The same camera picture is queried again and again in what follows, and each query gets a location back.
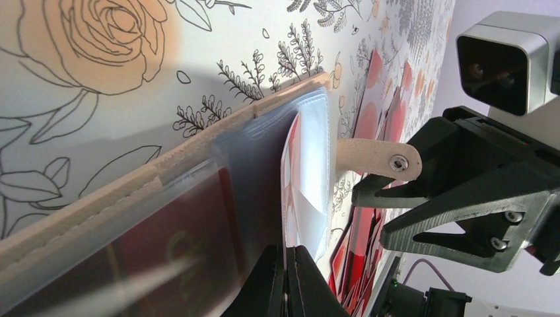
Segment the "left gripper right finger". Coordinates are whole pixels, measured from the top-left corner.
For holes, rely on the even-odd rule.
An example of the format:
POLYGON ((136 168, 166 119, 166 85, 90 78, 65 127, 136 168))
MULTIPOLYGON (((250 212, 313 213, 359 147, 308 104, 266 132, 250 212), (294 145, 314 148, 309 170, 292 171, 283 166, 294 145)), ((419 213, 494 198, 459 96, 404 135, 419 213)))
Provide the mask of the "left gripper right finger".
POLYGON ((304 246, 286 249, 286 315, 348 316, 304 246))

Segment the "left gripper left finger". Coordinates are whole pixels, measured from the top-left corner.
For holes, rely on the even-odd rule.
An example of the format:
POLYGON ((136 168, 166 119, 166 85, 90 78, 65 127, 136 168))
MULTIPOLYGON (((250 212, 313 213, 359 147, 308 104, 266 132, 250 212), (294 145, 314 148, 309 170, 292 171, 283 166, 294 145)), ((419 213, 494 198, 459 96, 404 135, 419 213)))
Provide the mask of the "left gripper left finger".
POLYGON ((284 301, 283 251, 267 246, 223 316, 280 317, 284 301))

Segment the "beige card holder wallet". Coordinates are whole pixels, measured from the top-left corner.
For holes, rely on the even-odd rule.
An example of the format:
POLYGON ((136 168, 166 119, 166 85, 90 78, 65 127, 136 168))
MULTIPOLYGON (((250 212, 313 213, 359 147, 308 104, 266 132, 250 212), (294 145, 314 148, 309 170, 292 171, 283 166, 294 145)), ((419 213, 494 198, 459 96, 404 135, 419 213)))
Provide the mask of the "beige card holder wallet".
POLYGON ((321 73, 1 242, 2 316, 346 316, 316 265, 333 178, 410 181, 411 145, 338 139, 321 73))

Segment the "clear card red dot left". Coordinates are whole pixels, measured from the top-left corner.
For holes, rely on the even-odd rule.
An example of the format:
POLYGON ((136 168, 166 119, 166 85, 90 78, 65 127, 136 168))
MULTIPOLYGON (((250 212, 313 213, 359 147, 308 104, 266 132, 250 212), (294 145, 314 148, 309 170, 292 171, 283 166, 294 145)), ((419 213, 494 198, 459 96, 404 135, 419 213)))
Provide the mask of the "clear card red dot left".
POLYGON ((366 86, 357 116, 354 138, 374 139, 376 137, 382 107, 383 76, 384 62, 378 50, 374 50, 370 59, 366 86))

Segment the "floral patterned table mat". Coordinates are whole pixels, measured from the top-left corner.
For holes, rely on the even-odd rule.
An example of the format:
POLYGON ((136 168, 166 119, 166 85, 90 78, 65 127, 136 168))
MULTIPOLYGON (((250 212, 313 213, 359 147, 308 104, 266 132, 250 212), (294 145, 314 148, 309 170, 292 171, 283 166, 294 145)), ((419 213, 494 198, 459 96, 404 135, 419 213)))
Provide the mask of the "floral patterned table mat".
MULTIPOLYGON (((325 73, 331 132, 354 138, 370 59, 376 137, 429 119, 453 1, 2 1, 1 242, 275 92, 325 73)), ((351 219, 333 178, 326 251, 351 219)))

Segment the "aluminium rail frame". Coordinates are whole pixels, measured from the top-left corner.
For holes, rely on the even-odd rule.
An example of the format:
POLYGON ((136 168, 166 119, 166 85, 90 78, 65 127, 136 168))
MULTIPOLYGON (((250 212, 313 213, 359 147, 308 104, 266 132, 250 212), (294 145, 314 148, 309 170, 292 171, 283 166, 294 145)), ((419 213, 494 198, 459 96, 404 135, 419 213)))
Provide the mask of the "aluminium rail frame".
POLYGON ((401 256, 395 254, 388 258, 386 265, 380 273, 380 279, 372 288, 372 295, 367 303, 363 316, 384 316, 388 305, 388 294, 390 289, 394 287, 394 279, 399 268, 401 258, 401 256))

